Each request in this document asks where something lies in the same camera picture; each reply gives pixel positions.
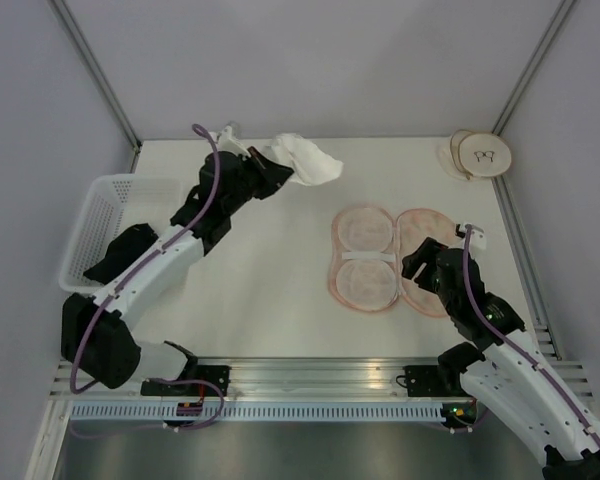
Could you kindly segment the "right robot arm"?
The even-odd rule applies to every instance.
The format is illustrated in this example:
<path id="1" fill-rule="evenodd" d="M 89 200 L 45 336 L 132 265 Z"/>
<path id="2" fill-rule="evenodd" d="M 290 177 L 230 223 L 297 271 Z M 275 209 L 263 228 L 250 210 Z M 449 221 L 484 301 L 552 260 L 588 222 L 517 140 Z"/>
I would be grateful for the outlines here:
<path id="1" fill-rule="evenodd" d="M 438 297 L 464 342 L 438 358 L 436 381 L 485 406 L 534 455 L 546 479 L 600 479 L 600 420 L 536 347 L 516 311 L 488 292 L 471 237 L 426 238 L 401 274 Z"/>

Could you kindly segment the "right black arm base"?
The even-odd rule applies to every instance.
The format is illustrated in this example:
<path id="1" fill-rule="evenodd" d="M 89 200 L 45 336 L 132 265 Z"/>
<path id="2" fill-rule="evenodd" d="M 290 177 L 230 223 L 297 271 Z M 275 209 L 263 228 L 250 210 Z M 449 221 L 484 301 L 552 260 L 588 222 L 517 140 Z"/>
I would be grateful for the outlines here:
<path id="1" fill-rule="evenodd" d="M 462 389 L 446 384 L 436 365 L 406 365 L 394 379 L 406 390 L 409 398 L 452 398 L 465 397 Z"/>

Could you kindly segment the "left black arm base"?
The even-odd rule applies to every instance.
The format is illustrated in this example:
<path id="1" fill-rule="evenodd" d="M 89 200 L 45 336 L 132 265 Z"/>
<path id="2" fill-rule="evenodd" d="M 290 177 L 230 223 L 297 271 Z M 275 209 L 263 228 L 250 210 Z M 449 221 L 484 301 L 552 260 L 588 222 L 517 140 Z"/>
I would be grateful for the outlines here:
<path id="1" fill-rule="evenodd" d="M 197 365 L 177 380 L 145 380 L 140 394 L 146 397 L 210 397 L 227 394 L 228 365 Z"/>

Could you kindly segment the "floral laundry bag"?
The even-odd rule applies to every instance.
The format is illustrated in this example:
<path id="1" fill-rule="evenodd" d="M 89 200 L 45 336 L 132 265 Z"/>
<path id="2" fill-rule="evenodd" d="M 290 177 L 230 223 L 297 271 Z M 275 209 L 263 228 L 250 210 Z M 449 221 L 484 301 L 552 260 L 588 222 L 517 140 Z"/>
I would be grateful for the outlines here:
<path id="1" fill-rule="evenodd" d="M 372 205 L 342 210 L 331 224 L 331 295 L 366 313 L 382 312 L 403 300 L 426 317 L 445 317 L 435 294 L 401 276 L 402 258 L 428 237 L 445 245 L 456 243 L 455 228 L 447 216 L 428 208 L 409 209 L 397 217 Z"/>

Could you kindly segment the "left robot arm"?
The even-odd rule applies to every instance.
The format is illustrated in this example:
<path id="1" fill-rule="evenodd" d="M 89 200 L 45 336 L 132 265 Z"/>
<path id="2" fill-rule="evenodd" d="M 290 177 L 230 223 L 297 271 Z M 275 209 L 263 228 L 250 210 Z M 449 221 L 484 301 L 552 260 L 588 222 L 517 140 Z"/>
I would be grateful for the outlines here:
<path id="1" fill-rule="evenodd" d="M 77 375 L 116 389 L 135 374 L 186 396 L 198 384 L 196 358 L 173 341 L 142 343 L 132 331 L 158 297 L 207 255 L 247 202 L 275 194 L 293 175 L 250 147 L 244 154 L 214 150 L 169 227 L 97 292 L 70 295 L 62 307 L 61 355 L 71 364 L 69 386 L 85 392 Z"/>

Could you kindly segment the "white bra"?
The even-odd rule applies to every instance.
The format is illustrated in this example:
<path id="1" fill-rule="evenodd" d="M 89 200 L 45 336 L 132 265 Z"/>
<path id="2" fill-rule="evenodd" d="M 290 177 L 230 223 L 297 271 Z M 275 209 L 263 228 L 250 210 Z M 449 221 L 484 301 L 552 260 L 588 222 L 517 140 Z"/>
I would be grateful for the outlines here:
<path id="1" fill-rule="evenodd" d="M 297 134 L 283 133 L 264 147 L 264 156 L 290 168 L 289 181 L 302 186 L 319 186 L 337 180 L 344 164 L 322 151 L 314 142 Z"/>

